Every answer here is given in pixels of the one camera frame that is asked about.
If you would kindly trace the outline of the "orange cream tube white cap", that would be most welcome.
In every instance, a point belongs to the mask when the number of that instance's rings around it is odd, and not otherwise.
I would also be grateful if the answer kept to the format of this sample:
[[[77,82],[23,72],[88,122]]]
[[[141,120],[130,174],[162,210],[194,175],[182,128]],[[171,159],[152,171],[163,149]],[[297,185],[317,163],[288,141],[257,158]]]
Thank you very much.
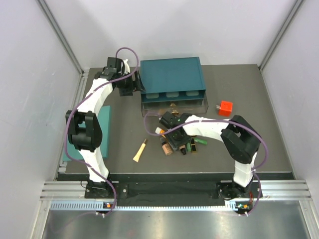
[[[165,135],[164,135],[165,130],[163,130],[163,129],[160,128],[160,127],[157,127],[157,128],[155,129],[155,133],[158,134],[158,135],[160,135],[160,136],[165,137]]]

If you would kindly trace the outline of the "dark green mascara tube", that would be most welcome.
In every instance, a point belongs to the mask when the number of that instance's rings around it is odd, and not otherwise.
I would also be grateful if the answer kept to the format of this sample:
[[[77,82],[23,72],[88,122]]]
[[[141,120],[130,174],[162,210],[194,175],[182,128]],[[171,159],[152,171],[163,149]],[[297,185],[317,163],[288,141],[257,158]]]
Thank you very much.
[[[191,145],[190,145],[190,143],[187,143],[187,144],[186,144],[186,149],[187,149],[188,152],[191,152]]]

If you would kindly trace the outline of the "clear acrylic drawer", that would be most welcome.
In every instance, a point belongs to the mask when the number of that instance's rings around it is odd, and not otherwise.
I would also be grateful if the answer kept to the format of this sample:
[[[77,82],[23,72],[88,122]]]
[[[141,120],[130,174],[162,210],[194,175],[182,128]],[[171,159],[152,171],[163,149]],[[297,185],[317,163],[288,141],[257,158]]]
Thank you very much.
[[[142,115],[162,116],[166,112],[181,115],[187,114],[205,114],[208,110],[207,98],[178,100],[178,101],[161,101],[161,102],[141,102]]]

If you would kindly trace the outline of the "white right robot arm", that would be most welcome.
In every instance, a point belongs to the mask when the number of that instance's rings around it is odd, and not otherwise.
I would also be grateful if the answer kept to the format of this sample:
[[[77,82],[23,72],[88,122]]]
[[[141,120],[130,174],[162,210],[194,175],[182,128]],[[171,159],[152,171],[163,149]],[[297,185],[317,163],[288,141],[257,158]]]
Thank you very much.
[[[235,161],[235,172],[232,183],[219,186],[221,197],[230,200],[244,197],[251,191],[253,180],[252,169],[260,147],[257,133],[238,115],[223,122],[212,122],[211,119],[191,114],[175,116],[166,112],[159,119],[166,129],[180,128],[167,134],[169,140],[179,147],[181,142],[190,140],[191,136],[203,136],[224,143],[228,153]]]

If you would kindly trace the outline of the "BB cream bottle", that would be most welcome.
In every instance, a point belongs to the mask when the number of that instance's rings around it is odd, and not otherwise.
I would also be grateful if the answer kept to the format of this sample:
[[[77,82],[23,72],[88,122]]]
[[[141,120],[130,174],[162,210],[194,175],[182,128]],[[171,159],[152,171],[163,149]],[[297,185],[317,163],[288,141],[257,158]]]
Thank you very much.
[[[173,153],[170,145],[168,144],[167,140],[164,137],[160,138],[161,147],[165,153],[166,156],[169,156]]]

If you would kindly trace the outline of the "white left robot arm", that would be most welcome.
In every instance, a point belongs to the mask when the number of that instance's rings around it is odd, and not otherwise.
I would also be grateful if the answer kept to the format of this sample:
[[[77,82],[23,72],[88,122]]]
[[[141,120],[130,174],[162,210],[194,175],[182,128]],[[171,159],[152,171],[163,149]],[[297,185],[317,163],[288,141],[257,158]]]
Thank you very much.
[[[84,101],[65,116],[67,140],[80,153],[80,162],[89,170],[86,190],[97,192],[104,198],[112,194],[113,185],[107,182],[109,170],[100,149],[103,133],[98,114],[115,88],[118,88],[120,96],[131,96],[135,91],[145,90],[138,70],[131,72],[128,60],[109,57],[106,67],[95,75]]]

